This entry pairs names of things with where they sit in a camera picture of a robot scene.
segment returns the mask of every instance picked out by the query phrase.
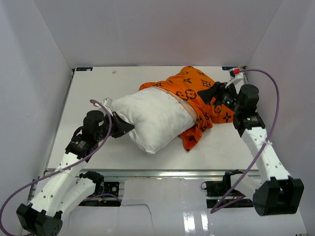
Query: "white wall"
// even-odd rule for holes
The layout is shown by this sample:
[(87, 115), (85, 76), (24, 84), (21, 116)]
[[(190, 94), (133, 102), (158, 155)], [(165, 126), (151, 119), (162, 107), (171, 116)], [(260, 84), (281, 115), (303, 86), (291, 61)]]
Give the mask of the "white wall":
[(71, 68), (246, 65), (282, 0), (34, 0)]
[[(33, 0), (0, 0), (0, 204), (37, 178), (50, 149), (71, 70)], [(16, 208), (28, 191), (4, 212), (4, 225), (18, 234)]]
[[(314, 0), (284, 0), (249, 63), (249, 68), (270, 72), (279, 84), (281, 107), (272, 140), (280, 160), (304, 182), (300, 209), (311, 236), (315, 235), (314, 13)], [(270, 127), (276, 103), (273, 85), (263, 75), (249, 76), (260, 89), (259, 110)]]

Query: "orange fabric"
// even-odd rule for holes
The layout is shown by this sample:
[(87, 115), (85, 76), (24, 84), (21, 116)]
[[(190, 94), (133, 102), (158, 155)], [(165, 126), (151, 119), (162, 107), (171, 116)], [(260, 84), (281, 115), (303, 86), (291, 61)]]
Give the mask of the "orange fabric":
[(210, 88), (215, 81), (202, 71), (192, 67), (184, 67), (177, 75), (169, 77), (166, 81), (149, 82), (140, 86), (139, 90), (158, 87), (179, 96), (187, 101), (196, 111), (196, 125), (186, 130), (179, 137), (183, 139), (186, 151), (191, 150), (201, 139), (202, 132), (212, 128), (213, 123), (228, 123), (233, 121), (234, 113), (224, 105), (214, 106), (211, 101), (206, 105), (197, 92)]

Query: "pillow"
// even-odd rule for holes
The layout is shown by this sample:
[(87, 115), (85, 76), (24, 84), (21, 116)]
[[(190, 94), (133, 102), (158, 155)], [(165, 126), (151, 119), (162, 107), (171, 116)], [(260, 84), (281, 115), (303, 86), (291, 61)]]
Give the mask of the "pillow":
[(135, 126), (129, 132), (130, 138), (150, 154), (195, 125), (193, 114), (180, 100), (156, 87), (115, 100), (112, 109), (121, 119)]

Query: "white table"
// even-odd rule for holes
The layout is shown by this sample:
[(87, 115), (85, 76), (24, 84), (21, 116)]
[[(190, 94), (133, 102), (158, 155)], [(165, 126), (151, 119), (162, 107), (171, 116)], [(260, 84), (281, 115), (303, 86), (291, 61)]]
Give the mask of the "white table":
[[(117, 99), (136, 92), (145, 82), (165, 80), (177, 74), (181, 66), (93, 67), (76, 71), (48, 163), (55, 169), (73, 132), (82, 125), (86, 113), (95, 107), (90, 99)], [(221, 67), (197, 67), (215, 81), (228, 81), (228, 71)], [(175, 138), (154, 155), (138, 149), (128, 135), (110, 138), (86, 166), (86, 170), (234, 170), (246, 169), (252, 155), (232, 123), (214, 124), (198, 145), (186, 152), (180, 138)]]

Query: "purple cable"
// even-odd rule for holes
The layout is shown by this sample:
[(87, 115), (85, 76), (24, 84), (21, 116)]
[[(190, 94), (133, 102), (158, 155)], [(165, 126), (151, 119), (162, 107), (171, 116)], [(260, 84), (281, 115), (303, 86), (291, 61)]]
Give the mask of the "purple cable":
[[(105, 138), (104, 138), (104, 141), (103, 141), (93, 152), (91, 152), (89, 155), (87, 155), (87, 156), (84, 157), (83, 159), (79, 160), (78, 162), (73, 163), (72, 165), (69, 165), (69, 166), (63, 168), (62, 171), (66, 171), (66, 170), (68, 170), (68, 169), (70, 169), (70, 168), (72, 168), (72, 167), (74, 167), (74, 166), (80, 164), (80, 163), (83, 162), (83, 161), (89, 160), (89, 159), (104, 145), (104, 143), (106, 142), (106, 140), (108, 139), (108, 137), (109, 137), (109, 135), (110, 135), (110, 131), (111, 131), (111, 129), (112, 129), (112, 119), (111, 119), (111, 117), (110, 117), (111, 114), (110, 114), (110, 113), (107, 111), (107, 109), (106, 109), (101, 103), (99, 103), (98, 101), (95, 101), (95, 100), (92, 100), (92, 99), (91, 99), (90, 102), (93, 103), (93, 104), (95, 104), (95, 103), (98, 104), (98, 105), (99, 105), (102, 109), (104, 109), (104, 111), (106, 112), (106, 114), (107, 114), (107, 116), (108, 116), (108, 119), (109, 119), (108, 132), (107, 132), (107, 134), (106, 134), (106, 136), (105, 136)], [(9, 232), (4, 228), (4, 226), (3, 226), (3, 224), (2, 224), (3, 210), (4, 210), (5, 206), (8, 204), (8, 202), (9, 202), (16, 194), (18, 194), (18, 193), (21, 192), (22, 190), (26, 189), (27, 187), (32, 186), (33, 184), (36, 184), (36, 183), (38, 183), (38, 182), (40, 182), (40, 181), (42, 181), (42, 180), (44, 180), (44, 179), (50, 178), (50, 177), (52, 177), (52, 176), (55, 176), (56, 174), (59, 174), (60, 172), (61, 172), (60, 170), (59, 170), (59, 171), (56, 171), (56, 172), (53, 172), (53, 173), (51, 173), (51, 174), (49, 174), (49, 175), (46, 175), (46, 176), (44, 176), (44, 177), (42, 177), (42, 178), (39, 178), (39, 179), (37, 179), (37, 180), (34, 180), (34, 181), (31, 182), (31, 183), (26, 184), (25, 186), (19, 188), (19, 189), (16, 190), (14, 193), (12, 193), (12, 194), (7, 198), (7, 200), (4, 201), (4, 203), (3, 203), (3, 205), (2, 205), (2, 207), (1, 207), (1, 209), (0, 209), (0, 229), (1, 229), (1, 231), (2, 231), (5, 235), (7, 235), (7, 236), (19, 236), (19, 235), (13, 235), (13, 234), (9, 233)]]
[(117, 199), (120, 203), (122, 202), (122, 200), (120, 200), (118, 197), (116, 197), (115, 195), (110, 194), (110, 193), (103, 193), (103, 194), (96, 195), (96, 196), (93, 196), (93, 197), (90, 197), (90, 198), (86, 198), (86, 199), (83, 200), (83, 202), (92, 200), (92, 199), (94, 199), (94, 198), (100, 198), (100, 197), (106, 197), (106, 196), (115, 198), (115, 199)]
[[(261, 72), (265, 75), (267, 75), (271, 81), (274, 83), (275, 88), (276, 88), (276, 93), (277, 93), (277, 106), (276, 106), (276, 113), (275, 113), (275, 118), (274, 121), (272, 123), (270, 132), (267, 134), (266, 137), (266, 142), (269, 141), (272, 133), (274, 132), (275, 129), (275, 125), (278, 119), (278, 114), (279, 114), (279, 104), (280, 104), (280, 95), (279, 95), (279, 88), (277, 85), (277, 82), (275, 81), (275, 79), (267, 72), (263, 71), (263, 70), (259, 70), (259, 69), (246, 69), (246, 70), (241, 70), (240, 72), (246, 72), (246, 71), (257, 71), (257, 72)], [(262, 151), (264, 150), (266, 144), (263, 144), (261, 149), (259, 150), (259, 152), (257, 153), (257, 155), (255, 156), (255, 158), (252, 160), (252, 162), (250, 163), (250, 165), (247, 167), (247, 169), (244, 171), (244, 173), (239, 177), (239, 179), (233, 184), (233, 186), (221, 197), (220, 201), (211, 209), (210, 213), (213, 214), (215, 212), (217, 212), (218, 210), (227, 207), (231, 204), (234, 204), (236, 202), (238, 202), (239, 200), (243, 199), (243, 198), (238, 198), (236, 200), (233, 200), (227, 204), (224, 204), (222, 206), (220, 206), (220, 204), (224, 201), (224, 199), (232, 192), (232, 190), (242, 181), (242, 179), (247, 175), (247, 173), (251, 170), (252, 166), (255, 164), (255, 162), (257, 161), (257, 159), (260, 157)]]

